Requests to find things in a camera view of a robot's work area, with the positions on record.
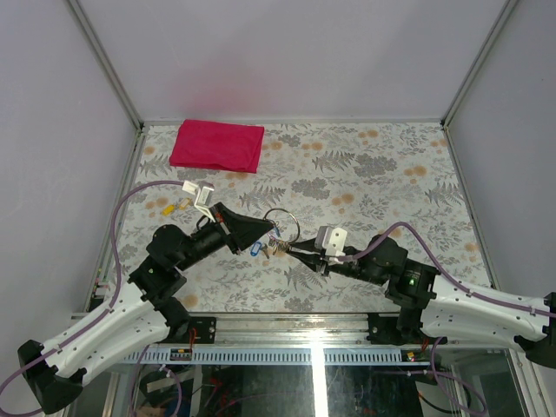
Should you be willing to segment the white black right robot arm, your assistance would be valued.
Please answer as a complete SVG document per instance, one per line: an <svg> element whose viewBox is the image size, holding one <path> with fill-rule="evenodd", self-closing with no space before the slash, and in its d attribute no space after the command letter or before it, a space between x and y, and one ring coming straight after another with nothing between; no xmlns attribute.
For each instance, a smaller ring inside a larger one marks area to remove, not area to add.
<svg viewBox="0 0 556 417"><path fill-rule="evenodd" d="M555 366L554 294L526 297L449 279L440 267L410 259L406 249L379 235L365 251L314 238L291 245L287 253L316 273L384 287L400 310L369 314L367 338L373 344L473 341Z"/></svg>

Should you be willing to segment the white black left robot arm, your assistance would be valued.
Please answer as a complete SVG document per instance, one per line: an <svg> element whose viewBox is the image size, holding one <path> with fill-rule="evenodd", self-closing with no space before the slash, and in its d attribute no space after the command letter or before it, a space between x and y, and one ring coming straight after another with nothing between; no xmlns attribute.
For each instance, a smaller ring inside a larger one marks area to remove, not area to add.
<svg viewBox="0 0 556 417"><path fill-rule="evenodd" d="M99 374L140 348L184 341L190 316L175 298L187 281L183 272L221 248L239 254L274 227L221 203L211 212L213 220L190 235L172 224L158 228L145 260L110 299L60 335L43 343L29 340L17 350L42 413L67 407Z"/></svg>

